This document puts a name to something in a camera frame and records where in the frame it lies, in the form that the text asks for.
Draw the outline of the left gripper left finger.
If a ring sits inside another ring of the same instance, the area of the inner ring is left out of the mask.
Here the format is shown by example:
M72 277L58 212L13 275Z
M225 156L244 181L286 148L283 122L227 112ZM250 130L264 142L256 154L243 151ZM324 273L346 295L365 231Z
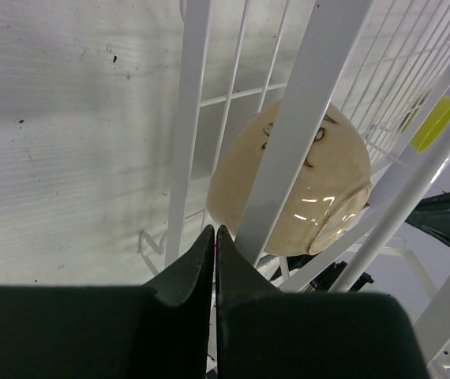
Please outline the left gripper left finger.
M0 378L202 378L215 231L140 286L0 286Z

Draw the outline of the white wire dish rack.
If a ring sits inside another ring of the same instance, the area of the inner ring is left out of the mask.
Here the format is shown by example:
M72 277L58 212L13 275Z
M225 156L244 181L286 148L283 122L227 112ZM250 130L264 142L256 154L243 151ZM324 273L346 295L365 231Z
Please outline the white wire dish rack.
M238 234L230 236L240 254L287 293L309 293L310 284L351 250L353 259L331 285L333 290L351 289L448 166L450 123L399 194L374 210L364 207L344 234L314 257L264 251L289 192L269 173L287 178L298 173L333 103L365 142L373 189L450 87L450 1L316 1L287 81L265 81L258 88L237 91L246 29L253 19L253 3L245 2L233 37L227 93L203 99L212 6L210 1L179 4L182 68L168 225L159 240L140 233L141 258L153 275L173 264L183 255L189 221L199 221L203 229L213 227L216 257L216 233L224 225L208 214L212 176L235 138L264 109L280 102L279 125L272 131Z

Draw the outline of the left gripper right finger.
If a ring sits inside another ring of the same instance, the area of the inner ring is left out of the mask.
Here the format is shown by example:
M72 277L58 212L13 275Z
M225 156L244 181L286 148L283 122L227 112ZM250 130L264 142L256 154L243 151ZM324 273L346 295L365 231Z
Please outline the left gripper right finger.
M410 320L391 296L285 293L216 233L220 378L427 378Z

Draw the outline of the yellow-green bowl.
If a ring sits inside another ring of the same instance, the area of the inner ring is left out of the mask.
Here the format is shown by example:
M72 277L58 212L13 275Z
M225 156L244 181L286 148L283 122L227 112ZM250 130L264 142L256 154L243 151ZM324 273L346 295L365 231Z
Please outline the yellow-green bowl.
M442 96L410 141L417 153L424 152L450 123L450 96Z

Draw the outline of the beige bowl with drawing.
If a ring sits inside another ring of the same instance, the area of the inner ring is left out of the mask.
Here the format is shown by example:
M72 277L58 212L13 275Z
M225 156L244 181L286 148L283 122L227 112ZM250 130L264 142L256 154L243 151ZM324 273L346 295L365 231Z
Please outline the beige bowl with drawing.
M253 184L281 107L264 109L232 142L210 181L209 217L238 234ZM372 190L364 140L347 116L330 103L300 163L287 178L270 178L289 192L264 251L281 257L314 257L339 239L364 209Z

